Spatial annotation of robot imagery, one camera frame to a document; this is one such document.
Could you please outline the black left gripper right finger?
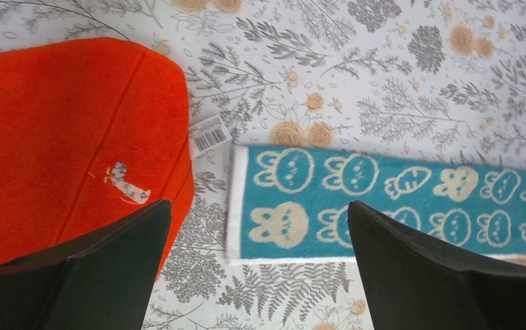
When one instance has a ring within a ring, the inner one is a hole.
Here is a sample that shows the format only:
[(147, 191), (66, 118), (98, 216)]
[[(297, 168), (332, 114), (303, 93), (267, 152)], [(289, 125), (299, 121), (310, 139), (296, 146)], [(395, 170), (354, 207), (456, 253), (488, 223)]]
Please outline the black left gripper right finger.
[(375, 329), (526, 329), (526, 261), (469, 252), (361, 201), (347, 214)]

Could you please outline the teal bunny pattern towel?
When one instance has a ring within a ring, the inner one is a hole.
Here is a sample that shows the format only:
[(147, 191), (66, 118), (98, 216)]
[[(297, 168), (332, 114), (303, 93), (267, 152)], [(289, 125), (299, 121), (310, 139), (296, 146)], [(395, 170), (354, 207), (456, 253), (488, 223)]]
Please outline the teal bunny pattern towel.
[(229, 187), (226, 257), (235, 265), (353, 261), (354, 201), (478, 254), (526, 255), (526, 170), (237, 146)]

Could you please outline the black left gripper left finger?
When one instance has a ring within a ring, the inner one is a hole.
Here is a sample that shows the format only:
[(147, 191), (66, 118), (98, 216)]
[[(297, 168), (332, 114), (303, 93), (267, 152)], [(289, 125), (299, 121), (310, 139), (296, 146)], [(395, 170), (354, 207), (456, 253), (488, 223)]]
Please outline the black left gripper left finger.
[(0, 265), (0, 329), (140, 329), (171, 219), (159, 200)]

